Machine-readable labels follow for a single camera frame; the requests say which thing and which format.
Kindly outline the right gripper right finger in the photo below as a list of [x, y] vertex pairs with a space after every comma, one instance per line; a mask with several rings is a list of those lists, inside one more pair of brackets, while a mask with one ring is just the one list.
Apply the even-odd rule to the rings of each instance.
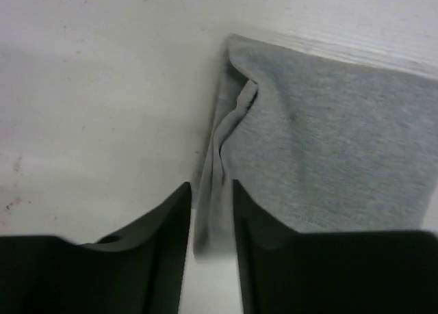
[[435, 233], [298, 233], [238, 181], [233, 218], [245, 313], [437, 312]]

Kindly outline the grey tank top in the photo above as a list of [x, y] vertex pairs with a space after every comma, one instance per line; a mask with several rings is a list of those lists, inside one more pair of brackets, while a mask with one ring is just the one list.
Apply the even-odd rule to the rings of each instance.
[[194, 253], [235, 249], [233, 182], [301, 233], [421, 227], [437, 82], [232, 35], [195, 200]]

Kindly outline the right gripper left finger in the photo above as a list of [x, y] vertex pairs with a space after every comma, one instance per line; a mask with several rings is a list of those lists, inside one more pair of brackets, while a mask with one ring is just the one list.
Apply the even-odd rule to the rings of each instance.
[[2, 313], [177, 313], [191, 187], [93, 244], [1, 238]]

